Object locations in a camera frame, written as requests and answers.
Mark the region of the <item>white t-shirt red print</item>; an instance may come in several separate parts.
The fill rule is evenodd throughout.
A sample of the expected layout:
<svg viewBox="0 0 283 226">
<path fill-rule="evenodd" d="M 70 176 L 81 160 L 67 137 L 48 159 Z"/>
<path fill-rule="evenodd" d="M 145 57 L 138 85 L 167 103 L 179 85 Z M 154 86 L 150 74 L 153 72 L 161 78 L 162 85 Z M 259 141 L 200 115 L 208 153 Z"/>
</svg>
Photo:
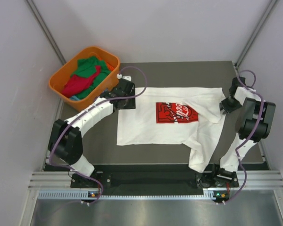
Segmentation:
<svg viewBox="0 0 283 226">
<path fill-rule="evenodd" d="M 189 168 L 202 173 L 213 155 L 225 116 L 222 88 L 147 88 L 136 108 L 118 112 L 117 145 L 186 145 Z"/>
</svg>

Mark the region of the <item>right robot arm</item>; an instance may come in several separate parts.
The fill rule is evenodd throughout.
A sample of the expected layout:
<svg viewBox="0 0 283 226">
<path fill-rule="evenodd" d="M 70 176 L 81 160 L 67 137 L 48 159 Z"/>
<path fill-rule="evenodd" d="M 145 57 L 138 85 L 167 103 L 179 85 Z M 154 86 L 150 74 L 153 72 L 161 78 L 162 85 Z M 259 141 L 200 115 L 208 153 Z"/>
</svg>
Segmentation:
<svg viewBox="0 0 283 226">
<path fill-rule="evenodd" d="M 268 137 L 274 119 L 276 104 L 268 102 L 252 86 L 245 84 L 246 79 L 237 76 L 232 80 L 230 96 L 221 101 L 220 110 L 230 114 L 239 109 L 235 124 L 235 138 L 227 151 L 214 165 L 211 182 L 217 187 L 233 184 L 236 171 L 247 152 L 262 139 Z"/>
</svg>

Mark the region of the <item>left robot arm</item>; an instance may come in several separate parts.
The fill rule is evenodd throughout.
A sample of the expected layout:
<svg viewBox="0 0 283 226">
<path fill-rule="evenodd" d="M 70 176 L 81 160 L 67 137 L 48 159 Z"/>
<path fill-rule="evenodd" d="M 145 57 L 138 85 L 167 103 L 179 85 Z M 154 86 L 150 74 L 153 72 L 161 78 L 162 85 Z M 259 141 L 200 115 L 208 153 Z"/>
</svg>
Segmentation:
<svg viewBox="0 0 283 226">
<path fill-rule="evenodd" d="M 82 174 L 81 181 L 86 186 L 94 186 L 98 176 L 94 166 L 83 155 L 84 135 L 99 121 L 117 110 L 134 109 L 135 84 L 130 76 L 118 80 L 111 91 L 104 91 L 93 104 L 67 120 L 58 119 L 54 122 L 48 150 L 70 168 Z"/>
</svg>

